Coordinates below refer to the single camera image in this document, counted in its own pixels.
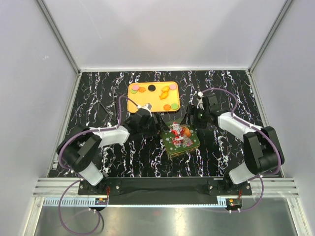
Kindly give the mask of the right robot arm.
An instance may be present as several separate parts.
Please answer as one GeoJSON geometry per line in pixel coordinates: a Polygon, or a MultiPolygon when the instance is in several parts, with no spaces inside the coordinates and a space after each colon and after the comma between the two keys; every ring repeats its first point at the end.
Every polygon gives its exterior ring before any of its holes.
{"type": "Polygon", "coordinates": [[[284,163],[284,155],[275,129],[251,124],[227,109],[223,109],[215,95],[199,96],[197,105],[189,104],[181,124],[205,129],[214,125],[234,135],[243,143],[244,162],[228,172],[224,191],[234,195],[241,184],[261,174],[274,175],[284,163]]]}

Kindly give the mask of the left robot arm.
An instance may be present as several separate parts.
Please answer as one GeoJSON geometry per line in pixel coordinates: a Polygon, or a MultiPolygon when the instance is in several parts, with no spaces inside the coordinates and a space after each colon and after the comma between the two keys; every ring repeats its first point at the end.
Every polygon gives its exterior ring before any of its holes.
{"type": "Polygon", "coordinates": [[[124,122],[106,128],[77,126],[57,147],[60,165],[77,173],[89,183],[89,189],[100,195],[106,190],[104,174],[95,166],[93,158],[105,146],[124,144],[138,135],[154,137],[169,131],[159,113],[140,108],[124,122]]]}

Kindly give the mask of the gold tin lid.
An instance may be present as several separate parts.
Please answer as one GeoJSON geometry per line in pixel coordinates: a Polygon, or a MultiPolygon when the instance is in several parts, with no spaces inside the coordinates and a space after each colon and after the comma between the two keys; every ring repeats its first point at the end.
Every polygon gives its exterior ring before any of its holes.
{"type": "Polygon", "coordinates": [[[200,146],[195,129],[177,120],[168,124],[168,130],[161,133],[161,139],[168,158],[192,152],[200,146]]]}

